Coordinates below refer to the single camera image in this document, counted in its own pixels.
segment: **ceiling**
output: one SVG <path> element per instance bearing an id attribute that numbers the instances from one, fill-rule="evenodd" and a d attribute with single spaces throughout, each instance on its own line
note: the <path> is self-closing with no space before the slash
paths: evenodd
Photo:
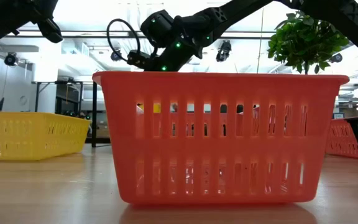
<path id="1" fill-rule="evenodd" d="M 165 9 L 173 17 L 189 16 L 207 7 L 220 6 L 226 2 L 228 0 L 59 0 L 54 17 L 63 35 L 66 36 L 62 43 L 59 74 L 73 76 L 77 80 L 91 81 L 91 75 L 98 70 L 138 70 L 125 62 L 113 62 L 110 59 L 112 52 L 104 36 L 106 26 L 111 19 L 124 19 L 135 30 L 140 30 L 142 21 L 155 11 Z M 203 50 L 202 60 L 193 58 L 181 69 L 181 72 L 297 73 L 267 58 L 267 39 L 274 34 L 277 24 L 286 19 L 286 13 L 292 11 L 279 2 L 270 3 L 230 27 L 224 34 L 225 38 L 217 40 Z M 113 24 L 111 27 L 112 32 L 128 30 L 120 23 Z M 45 45 L 45 39 L 35 38 L 40 36 L 37 26 L 26 24 L 20 28 L 20 32 L 19 37 L 0 40 L 0 45 L 35 45 L 40 49 Z M 121 37 L 113 39 L 113 45 L 121 48 L 124 57 L 130 50 L 136 48 L 134 39 L 122 38 L 126 34 L 126 32 L 117 33 Z M 218 63 L 215 57 L 223 40 L 231 41 L 232 52 L 225 62 Z M 152 46 L 147 39 L 142 38 L 140 42 L 142 51 L 150 54 Z M 83 54 L 83 45 L 89 48 L 89 54 Z M 351 46 L 341 54 L 344 57 L 342 62 L 332 64 L 320 74 L 348 75 L 351 77 L 351 84 L 358 83 L 358 48 Z M 22 52 L 19 56 L 30 61 L 39 58 L 36 52 Z M 356 89 L 358 86 L 342 87 L 340 98 L 349 99 L 358 96 L 358 93 L 354 93 Z"/>

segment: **desk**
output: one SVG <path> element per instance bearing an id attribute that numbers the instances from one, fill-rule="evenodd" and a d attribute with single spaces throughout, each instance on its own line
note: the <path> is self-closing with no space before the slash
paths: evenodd
<path id="1" fill-rule="evenodd" d="M 316 198 L 288 205 L 132 207 L 111 148 L 42 162 L 0 162 L 0 224 L 358 223 L 358 160 L 327 157 Z"/>

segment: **red plastic basket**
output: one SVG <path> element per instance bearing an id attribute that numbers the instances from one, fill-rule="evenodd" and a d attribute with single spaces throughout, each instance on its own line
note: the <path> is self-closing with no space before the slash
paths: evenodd
<path id="1" fill-rule="evenodd" d="M 326 153 L 358 159 L 358 143 L 351 125 L 344 119 L 331 120 Z"/>
<path id="2" fill-rule="evenodd" d="M 93 79 L 104 93 L 120 195 L 136 204 L 313 199 L 334 99 L 349 80 L 172 72 Z"/>

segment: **yellow object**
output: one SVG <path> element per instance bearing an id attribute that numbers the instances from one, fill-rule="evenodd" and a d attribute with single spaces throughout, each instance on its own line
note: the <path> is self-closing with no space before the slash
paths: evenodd
<path id="1" fill-rule="evenodd" d="M 138 105 L 138 107 L 144 110 L 144 105 Z M 161 113 L 161 104 L 154 104 L 153 111 L 154 113 Z"/>
<path id="2" fill-rule="evenodd" d="M 58 114 L 0 112 L 0 161 L 37 161 L 80 152 L 89 124 Z"/>

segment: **potted plant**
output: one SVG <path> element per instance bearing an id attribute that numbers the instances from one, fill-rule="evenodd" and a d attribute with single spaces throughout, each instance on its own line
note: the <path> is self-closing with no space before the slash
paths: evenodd
<path id="1" fill-rule="evenodd" d="M 311 65 L 314 72 L 330 66 L 329 60 L 349 40 L 326 21 L 319 21 L 298 11 L 287 14 L 287 20 L 276 27 L 276 34 L 268 42 L 268 57 L 286 63 L 299 73 L 308 74 Z"/>

